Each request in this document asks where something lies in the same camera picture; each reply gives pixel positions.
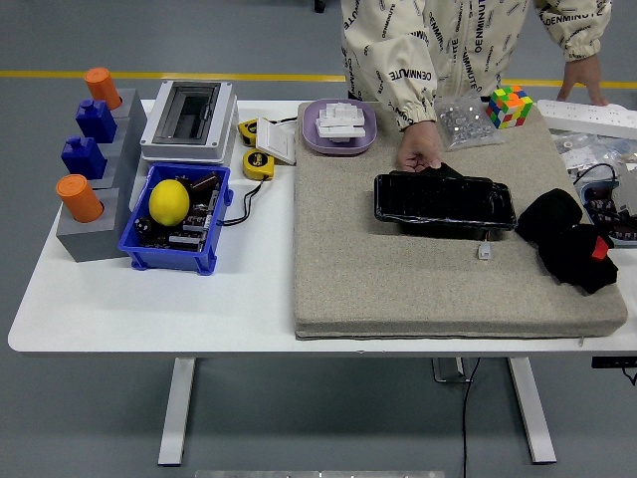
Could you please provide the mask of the person's right hand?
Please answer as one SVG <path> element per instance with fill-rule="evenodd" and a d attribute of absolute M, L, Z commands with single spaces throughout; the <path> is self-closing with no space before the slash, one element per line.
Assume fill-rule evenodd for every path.
<path fill-rule="evenodd" d="M 398 169 L 405 172 L 441 167 L 439 133 L 433 121 L 417 122 L 403 131 L 396 162 Z"/>

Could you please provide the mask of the person's left hand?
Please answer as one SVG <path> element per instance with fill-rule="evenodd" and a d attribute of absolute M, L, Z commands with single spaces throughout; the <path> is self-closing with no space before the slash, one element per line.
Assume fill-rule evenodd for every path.
<path fill-rule="evenodd" d="M 559 102 L 566 102 L 577 84 L 586 88 L 592 105 L 597 107 L 608 105 L 608 100 L 601 90 L 601 68 L 596 55 L 565 63 L 562 85 L 556 99 Z"/>

